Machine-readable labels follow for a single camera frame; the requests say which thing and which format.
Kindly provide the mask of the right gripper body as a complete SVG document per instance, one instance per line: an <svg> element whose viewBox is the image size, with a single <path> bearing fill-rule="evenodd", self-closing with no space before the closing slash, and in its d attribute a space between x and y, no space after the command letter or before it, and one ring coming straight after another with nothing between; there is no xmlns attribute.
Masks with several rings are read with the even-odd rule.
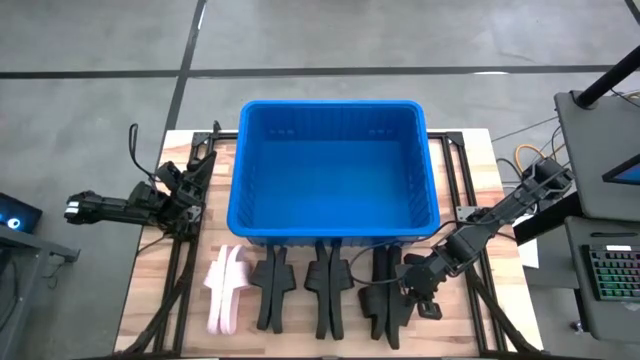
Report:
<svg viewBox="0 0 640 360"><path fill-rule="evenodd" d="M408 253L404 264L418 266L418 276L414 281L404 281L404 285L413 287L420 294L420 300L433 300L438 285L446 281L451 273L453 260L445 247L434 247L429 255Z"/></svg>

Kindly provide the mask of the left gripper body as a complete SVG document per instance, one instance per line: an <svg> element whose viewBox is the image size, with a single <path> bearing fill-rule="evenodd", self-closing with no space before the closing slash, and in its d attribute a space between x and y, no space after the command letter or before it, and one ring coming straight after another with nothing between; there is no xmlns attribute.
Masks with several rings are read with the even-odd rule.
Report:
<svg viewBox="0 0 640 360"><path fill-rule="evenodd" d="M174 202L181 208L203 207L205 196L206 171L185 170L181 173L177 188L174 190Z"/></svg>

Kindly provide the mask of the blue plastic bin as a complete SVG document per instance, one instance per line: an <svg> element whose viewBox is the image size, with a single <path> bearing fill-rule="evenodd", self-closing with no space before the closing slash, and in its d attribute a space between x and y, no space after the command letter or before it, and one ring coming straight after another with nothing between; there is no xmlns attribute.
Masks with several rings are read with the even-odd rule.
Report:
<svg viewBox="0 0 640 360"><path fill-rule="evenodd" d="M440 226L422 107L255 100L241 113L227 226L256 245L368 246Z"/></svg>

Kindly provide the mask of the white paper sheet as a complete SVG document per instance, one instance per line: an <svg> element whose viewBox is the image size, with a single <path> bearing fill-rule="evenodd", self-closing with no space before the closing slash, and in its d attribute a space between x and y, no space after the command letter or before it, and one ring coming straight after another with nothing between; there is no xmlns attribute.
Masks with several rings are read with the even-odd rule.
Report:
<svg viewBox="0 0 640 360"><path fill-rule="evenodd" d="M518 246L518 253L522 265L528 268L539 268L538 240L533 238Z"/></svg>

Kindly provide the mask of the black desk support bar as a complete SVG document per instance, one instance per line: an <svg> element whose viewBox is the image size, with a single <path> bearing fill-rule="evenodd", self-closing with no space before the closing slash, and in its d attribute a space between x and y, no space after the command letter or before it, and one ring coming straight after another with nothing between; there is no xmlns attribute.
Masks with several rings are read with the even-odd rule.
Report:
<svg viewBox="0 0 640 360"><path fill-rule="evenodd" d="M583 211L580 198L574 192L562 200L557 201L550 207L533 215L531 218L512 226L518 245L529 242L550 230L564 224L564 220L569 216L581 217Z"/></svg>

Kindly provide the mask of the black device with blue light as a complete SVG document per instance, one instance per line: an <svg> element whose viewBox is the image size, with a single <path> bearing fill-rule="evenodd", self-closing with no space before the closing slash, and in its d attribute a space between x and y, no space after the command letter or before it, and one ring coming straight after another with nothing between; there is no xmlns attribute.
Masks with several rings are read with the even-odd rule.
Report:
<svg viewBox="0 0 640 360"><path fill-rule="evenodd" d="M33 234L42 210L0 192L0 225Z"/></svg>

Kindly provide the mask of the grey metal cart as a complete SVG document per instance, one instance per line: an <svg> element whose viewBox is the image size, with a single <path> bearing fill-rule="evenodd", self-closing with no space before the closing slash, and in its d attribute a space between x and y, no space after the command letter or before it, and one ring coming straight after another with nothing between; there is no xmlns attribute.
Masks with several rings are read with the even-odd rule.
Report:
<svg viewBox="0 0 640 360"><path fill-rule="evenodd" d="M11 293L6 310L0 309L0 360L12 360L36 297L36 287L49 258L76 262L79 249L72 249L35 235L0 226L0 279L8 270Z"/></svg>

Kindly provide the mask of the grey desk with keyboard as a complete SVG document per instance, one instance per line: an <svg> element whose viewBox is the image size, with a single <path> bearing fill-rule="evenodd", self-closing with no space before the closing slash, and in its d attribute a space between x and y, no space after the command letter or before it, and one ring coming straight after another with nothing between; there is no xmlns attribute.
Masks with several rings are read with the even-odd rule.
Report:
<svg viewBox="0 0 640 360"><path fill-rule="evenodd" d="M568 217L565 230L579 284L583 328L598 340L640 344L640 303L598 301L580 249L582 245L640 246L640 223Z"/></svg>

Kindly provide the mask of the backlit black keyboard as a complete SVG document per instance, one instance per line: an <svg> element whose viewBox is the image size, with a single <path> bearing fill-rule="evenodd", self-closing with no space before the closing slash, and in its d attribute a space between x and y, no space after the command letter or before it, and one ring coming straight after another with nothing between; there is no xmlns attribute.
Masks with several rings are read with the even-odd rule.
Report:
<svg viewBox="0 0 640 360"><path fill-rule="evenodd" d="M598 301L640 303L640 246L582 245L580 249Z"/></svg>

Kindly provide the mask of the grey desk with pole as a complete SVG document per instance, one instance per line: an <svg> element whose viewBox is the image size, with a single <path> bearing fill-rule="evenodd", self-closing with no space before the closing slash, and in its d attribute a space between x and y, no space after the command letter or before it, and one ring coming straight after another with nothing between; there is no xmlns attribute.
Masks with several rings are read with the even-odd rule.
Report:
<svg viewBox="0 0 640 360"><path fill-rule="evenodd" d="M605 96L583 109L570 93L556 94L554 102L583 214L640 222L640 185L603 180L605 173L640 155L640 107Z"/></svg>

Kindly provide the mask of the black framed monitor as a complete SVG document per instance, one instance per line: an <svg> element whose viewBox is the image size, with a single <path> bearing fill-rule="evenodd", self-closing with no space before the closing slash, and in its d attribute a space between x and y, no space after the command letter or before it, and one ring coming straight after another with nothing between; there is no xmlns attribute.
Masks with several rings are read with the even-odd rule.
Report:
<svg viewBox="0 0 640 360"><path fill-rule="evenodd" d="M640 186L640 154L603 174L602 180L608 183Z"/></svg>

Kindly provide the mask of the black pole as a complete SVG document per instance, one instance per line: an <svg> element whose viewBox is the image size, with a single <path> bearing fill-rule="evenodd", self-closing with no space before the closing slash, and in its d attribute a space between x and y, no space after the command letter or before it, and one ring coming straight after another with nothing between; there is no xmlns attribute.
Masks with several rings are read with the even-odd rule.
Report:
<svg viewBox="0 0 640 360"><path fill-rule="evenodd" d="M592 107L597 100L640 68L640 45L605 72L580 94L572 93L574 103L583 109Z"/></svg>

